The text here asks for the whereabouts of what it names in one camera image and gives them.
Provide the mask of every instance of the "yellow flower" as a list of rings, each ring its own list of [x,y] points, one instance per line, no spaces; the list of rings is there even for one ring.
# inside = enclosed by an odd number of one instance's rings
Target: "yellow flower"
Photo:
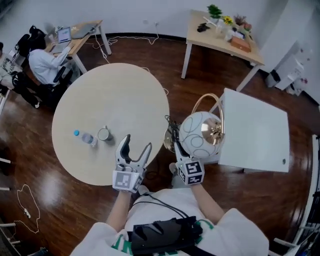
[[[229,16],[224,16],[224,20],[227,21],[227,22],[231,22],[232,21],[231,17],[229,17]]]

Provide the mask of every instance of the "white wall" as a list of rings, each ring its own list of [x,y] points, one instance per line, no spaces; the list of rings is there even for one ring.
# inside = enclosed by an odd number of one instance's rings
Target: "white wall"
[[[312,17],[298,40],[299,44],[307,43],[312,49],[310,61],[304,64],[304,77],[308,84],[305,92],[320,104],[320,10],[315,9]]]
[[[271,72],[305,31],[315,9],[314,0],[288,0],[277,24],[261,48],[264,65]]]
[[[307,94],[320,104],[320,6],[314,9],[303,33],[275,69],[284,63],[292,54],[299,55],[298,51],[301,47],[305,48],[307,46],[312,50],[310,61],[304,62],[303,78],[307,78],[308,83],[301,84],[297,81],[295,82],[295,85],[303,88]]]
[[[16,0],[13,8],[0,20],[0,42],[9,51],[32,24],[40,29],[43,22],[73,25],[79,22],[104,20],[106,33],[158,33],[186,37],[190,9],[206,11],[219,6],[225,15],[247,16],[253,36],[263,24],[265,8],[271,0]]]
[[[267,42],[272,30],[275,28],[278,20],[284,11],[288,0],[269,0],[268,5],[264,10],[264,14],[260,19],[258,24],[258,29],[256,32],[256,43],[260,49]]]

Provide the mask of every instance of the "wooden floor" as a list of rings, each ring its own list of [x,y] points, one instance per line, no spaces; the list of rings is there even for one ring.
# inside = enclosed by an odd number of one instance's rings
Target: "wooden floor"
[[[119,39],[111,46],[112,63],[130,63],[149,68],[168,89],[170,115],[182,122],[197,99],[205,93],[220,96],[225,87],[235,89],[250,71],[236,57],[194,46],[186,79],[181,79],[186,45],[165,39],[150,45],[146,40]],[[90,70],[106,64],[98,49],[85,44],[79,57]],[[254,221],[269,239],[291,241],[301,221],[307,202],[312,172],[312,134],[320,134],[318,107],[305,95],[289,95],[276,88],[266,88],[257,73],[243,93],[270,103],[288,113],[290,132],[289,173],[241,173],[221,165],[206,165],[204,187],[224,208],[239,209]],[[209,110],[211,100],[200,109]],[[12,191],[0,191],[0,217],[5,222],[22,220],[36,230],[38,210],[27,188],[20,201],[31,219],[23,213],[16,191],[23,184],[31,187],[41,219],[38,234],[18,223],[16,237],[29,250],[48,247],[53,255],[67,256],[84,238],[95,222],[104,222],[117,192],[110,186],[87,185],[73,178],[59,163],[51,138],[53,113],[34,109],[20,95],[12,92],[0,116],[0,138],[9,148],[13,161],[9,176],[0,175],[0,183]],[[150,164],[144,182],[151,191],[166,188],[171,181],[168,165],[175,156],[163,147]]]

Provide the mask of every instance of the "box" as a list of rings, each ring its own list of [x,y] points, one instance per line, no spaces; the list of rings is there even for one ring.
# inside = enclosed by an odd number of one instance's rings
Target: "box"
[[[233,36],[231,39],[231,45],[233,47],[236,47],[240,50],[245,51],[246,53],[250,53],[251,52],[251,48],[248,42],[246,42],[245,40],[238,38],[236,36]]]

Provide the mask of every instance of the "water bottle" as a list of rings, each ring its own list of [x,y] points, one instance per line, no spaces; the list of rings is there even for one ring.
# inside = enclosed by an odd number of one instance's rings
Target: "water bottle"
[[[90,133],[75,130],[73,134],[76,137],[81,138],[84,143],[89,144],[91,147],[94,147],[97,144],[97,138],[92,136]]]

